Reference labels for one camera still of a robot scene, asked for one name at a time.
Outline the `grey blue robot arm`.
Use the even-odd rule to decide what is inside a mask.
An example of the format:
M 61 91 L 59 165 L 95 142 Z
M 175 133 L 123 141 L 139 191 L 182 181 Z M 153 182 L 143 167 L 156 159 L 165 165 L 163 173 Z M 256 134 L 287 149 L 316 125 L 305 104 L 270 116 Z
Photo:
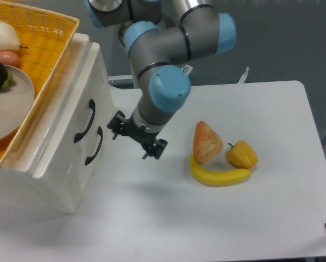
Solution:
M 123 46 L 142 97 L 132 115 L 118 111 L 108 123 L 114 135 L 139 143 L 146 157 L 159 159 L 167 142 L 158 134 L 183 106 L 191 82 L 182 64 L 232 49 L 237 29 L 230 14 L 210 1 L 175 1 L 180 23 L 163 23 L 160 1 L 86 1 L 95 26 L 129 22 Z

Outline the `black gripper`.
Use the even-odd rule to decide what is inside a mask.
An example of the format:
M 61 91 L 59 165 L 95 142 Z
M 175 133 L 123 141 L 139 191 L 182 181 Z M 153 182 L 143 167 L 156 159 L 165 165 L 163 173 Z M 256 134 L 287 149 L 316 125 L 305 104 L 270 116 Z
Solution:
M 164 139 L 156 139 L 158 133 L 147 132 L 145 125 L 138 127 L 133 118 L 127 119 L 124 113 L 118 110 L 107 124 L 107 128 L 113 133 L 112 139 L 117 136 L 128 136 L 134 141 L 142 145 L 145 154 L 142 159 L 153 157 L 159 159 L 167 146 L 167 141 Z

